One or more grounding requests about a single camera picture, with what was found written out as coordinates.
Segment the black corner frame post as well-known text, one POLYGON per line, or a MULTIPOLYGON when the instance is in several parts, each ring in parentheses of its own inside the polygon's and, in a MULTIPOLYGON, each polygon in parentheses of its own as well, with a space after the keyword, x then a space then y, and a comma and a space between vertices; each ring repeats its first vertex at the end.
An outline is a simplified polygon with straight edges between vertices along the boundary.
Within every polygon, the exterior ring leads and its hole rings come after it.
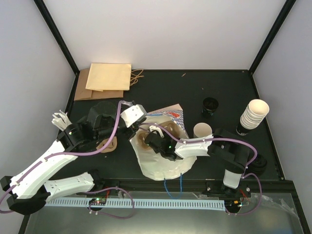
POLYGON ((277 15, 272 27, 270 28, 263 44, 261 45, 255 59, 253 60, 251 66, 249 68, 249 74, 251 76, 257 70, 258 66, 260 65, 262 59, 264 58, 266 52, 268 51, 270 45, 272 44, 273 40, 275 39, 277 33, 279 32, 280 28, 282 27, 284 21, 286 20, 288 14, 292 10, 295 3, 296 3, 296 0, 286 0, 285 1, 283 7, 281 8, 279 14, 277 15))
POLYGON ((69 66, 71 67, 72 71, 74 72, 74 74, 78 74, 79 73, 79 69, 78 66, 76 65, 56 23, 53 20, 52 15, 50 14, 45 2, 43 0, 33 0, 33 2, 35 3, 36 7, 38 8, 41 16, 43 17, 46 25, 48 26, 50 32, 52 33, 54 39, 56 40, 59 48, 61 49, 64 57, 66 58, 69 66))

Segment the black corner frame post right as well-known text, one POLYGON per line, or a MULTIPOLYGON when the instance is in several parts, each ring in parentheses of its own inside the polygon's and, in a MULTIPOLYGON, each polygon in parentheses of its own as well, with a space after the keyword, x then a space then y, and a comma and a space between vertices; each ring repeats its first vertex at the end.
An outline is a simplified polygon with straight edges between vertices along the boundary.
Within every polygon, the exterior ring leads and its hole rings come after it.
POLYGON ((264 58, 266 52, 268 51, 270 45, 272 44, 273 40, 275 39, 277 33, 279 32, 280 28, 282 27, 284 21, 286 20, 288 14, 292 10, 295 3, 296 3, 296 0, 286 0, 285 1, 283 7, 281 8, 279 14, 277 15, 272 27, 270 28, 263 44, 261 45, 255 59, 253 60, 251 66, 249 68, 249 74, 251 76, 257 70, 258 66, 260 65, 262 59, 264 58))

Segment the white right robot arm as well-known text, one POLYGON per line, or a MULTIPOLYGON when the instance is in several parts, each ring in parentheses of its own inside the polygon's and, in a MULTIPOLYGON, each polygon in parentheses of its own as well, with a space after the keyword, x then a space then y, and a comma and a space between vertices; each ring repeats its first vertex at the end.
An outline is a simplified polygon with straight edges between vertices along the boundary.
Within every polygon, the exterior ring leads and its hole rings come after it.
POLYGON ((218 129, 215 133, 200 138, 176 138, 167 130, 151 130, 144 143, 163 158, 176 161, 193 156, 208 156, 221 163, 225 169, 222 192, 234 196, 245 173, 251 153, 256 150, 235 135, 218 129))

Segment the brown kraft paper bag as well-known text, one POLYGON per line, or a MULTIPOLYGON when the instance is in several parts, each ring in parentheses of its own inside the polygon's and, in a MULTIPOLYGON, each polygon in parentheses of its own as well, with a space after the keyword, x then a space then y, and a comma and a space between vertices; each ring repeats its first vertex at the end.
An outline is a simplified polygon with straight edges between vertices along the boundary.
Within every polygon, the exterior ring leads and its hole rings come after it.
POLYGON ((80 71, 78 83, 75 91, 74 101, 78 100, 97 100, 109 98, 122 98, 123 91, 94 91, 86 89, 86 83, 90 69, 80 71))

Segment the small electronics board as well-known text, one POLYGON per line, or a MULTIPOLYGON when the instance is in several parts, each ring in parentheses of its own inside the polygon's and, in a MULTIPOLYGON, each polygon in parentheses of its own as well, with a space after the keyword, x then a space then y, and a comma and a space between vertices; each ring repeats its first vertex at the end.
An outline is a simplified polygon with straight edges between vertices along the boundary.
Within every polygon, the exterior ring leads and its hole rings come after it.
POLYGON ((89 205, 105 205, 106 204, 106 198, 92 198, 89 201, 89 205))

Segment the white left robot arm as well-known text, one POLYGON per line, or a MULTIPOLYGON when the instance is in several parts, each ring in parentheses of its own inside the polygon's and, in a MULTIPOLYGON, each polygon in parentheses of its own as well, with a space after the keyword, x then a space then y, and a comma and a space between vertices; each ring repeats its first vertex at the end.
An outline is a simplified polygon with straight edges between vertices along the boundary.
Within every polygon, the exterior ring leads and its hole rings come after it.
POLYGON ((60 133, 49 149, 18 175, 0 180, 4 191, 0 199, 8 205, 8 210, 1 213, 30 215, 59 197, 102 193, 105 183, 97 170, 59 180, 51 178, 77 158, 100 153, 119 134, 132 138, 145 117, 142 105, 123 100, 118 105, 102 101, 75 123, 62 111, 54 113, 52 123, 60 133))

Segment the stack of white paper cups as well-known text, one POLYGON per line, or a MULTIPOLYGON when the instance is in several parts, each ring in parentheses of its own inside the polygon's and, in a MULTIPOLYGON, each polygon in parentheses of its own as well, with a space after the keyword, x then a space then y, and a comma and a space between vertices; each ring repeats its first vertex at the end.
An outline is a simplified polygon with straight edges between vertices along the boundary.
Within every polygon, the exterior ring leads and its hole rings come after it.
POLYGON ((241 136, 247 135, 259 126, 269 111, 269 105, 265 101, 261 99, 251 100, 240 117, 236 132, 241 136))

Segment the white paper coffee cup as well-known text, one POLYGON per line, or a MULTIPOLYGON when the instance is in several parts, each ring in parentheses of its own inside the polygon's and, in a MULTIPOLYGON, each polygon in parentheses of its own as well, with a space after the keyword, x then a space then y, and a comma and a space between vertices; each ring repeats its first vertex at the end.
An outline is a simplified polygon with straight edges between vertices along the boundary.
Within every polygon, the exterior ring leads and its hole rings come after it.
POLYGON ((213 133, 212 128, 207 123, 198 123, 193 128, 194 138, 207 137, 213 133))

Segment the stack of black lids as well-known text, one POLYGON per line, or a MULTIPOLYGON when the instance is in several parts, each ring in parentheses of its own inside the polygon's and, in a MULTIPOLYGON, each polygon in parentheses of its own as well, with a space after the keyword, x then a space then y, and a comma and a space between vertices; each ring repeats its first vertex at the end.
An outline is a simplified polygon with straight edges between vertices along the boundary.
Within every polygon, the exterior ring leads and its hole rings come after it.
POLYGON ((205 118, 212 117, 217 108, 219 107, 218 101, 213 97, 207 97, 202 102, 202 115, 205 118))

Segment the light tan paper bag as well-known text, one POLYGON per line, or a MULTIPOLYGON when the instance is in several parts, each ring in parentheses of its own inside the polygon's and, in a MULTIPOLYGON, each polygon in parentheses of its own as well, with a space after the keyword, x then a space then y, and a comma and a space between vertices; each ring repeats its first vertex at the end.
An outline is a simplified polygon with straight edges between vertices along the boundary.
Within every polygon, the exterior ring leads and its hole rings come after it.
POLYGON ((128 91, 131 64, 92 63, 86 89, 95 91, 128 91))

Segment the single black cup lid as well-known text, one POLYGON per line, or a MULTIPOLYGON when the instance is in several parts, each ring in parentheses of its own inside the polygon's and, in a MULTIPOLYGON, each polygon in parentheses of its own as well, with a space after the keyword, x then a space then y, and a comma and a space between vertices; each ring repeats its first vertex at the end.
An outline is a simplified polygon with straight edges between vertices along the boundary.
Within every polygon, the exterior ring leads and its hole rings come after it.
POLYGON ((263 155, 258 155, 257 158, 250 164, 249 169, 257 176, 264 174, 267 168, 267 160, 263 155))

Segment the black corner frame post left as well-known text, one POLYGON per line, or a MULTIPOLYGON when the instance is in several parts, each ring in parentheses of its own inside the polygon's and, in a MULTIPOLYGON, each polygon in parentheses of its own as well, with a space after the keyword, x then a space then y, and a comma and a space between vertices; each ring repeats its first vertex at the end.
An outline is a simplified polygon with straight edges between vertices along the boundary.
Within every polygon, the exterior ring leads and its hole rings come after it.
POLYGON ((71 67, 72 71, 74 72, 74 74, 78 74, 79 73, 79 69, 78 66, 76 65, 56 23, 53 20, 52 15, 50 14, 45 2, 43 0, 33 0, 33 2, 35 3, 36 7, 38 8, 41 16, 43 17, 46 25, 48 26, 50 32, 52 33, 54 39, 56 40, 59 48, 61 49, 64 57, 66 58, 69 66, 71 67))

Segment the blue checkered paper bag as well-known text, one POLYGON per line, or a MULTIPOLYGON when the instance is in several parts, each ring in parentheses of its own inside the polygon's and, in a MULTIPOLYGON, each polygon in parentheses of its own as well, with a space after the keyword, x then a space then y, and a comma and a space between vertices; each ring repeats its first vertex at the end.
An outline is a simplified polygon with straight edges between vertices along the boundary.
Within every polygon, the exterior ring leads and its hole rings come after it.
POLYGON ((182 138, 188 138, 183 109, 175 104, 148 113, 130 140, 143 175, 155 181, 163 181, 172 199, 182 196, 182 176, 197 160, 196 156, 182 159, 174 153, 177 140, 182 138), (167 181, 176 178, 179 178, 179 195, 173 196, 167 188, 167 181))

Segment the white wrapped stirrers bundle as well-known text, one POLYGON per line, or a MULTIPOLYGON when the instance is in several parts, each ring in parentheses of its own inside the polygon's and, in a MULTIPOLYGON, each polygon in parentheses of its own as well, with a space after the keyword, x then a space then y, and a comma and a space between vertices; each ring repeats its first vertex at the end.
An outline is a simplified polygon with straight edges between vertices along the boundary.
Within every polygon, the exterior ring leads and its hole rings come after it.
POLYGON ((52 114, 52 124, 55 125, 61 132, 64 131, 72 122, 69 120, 67 113, 59 110, 52 114))

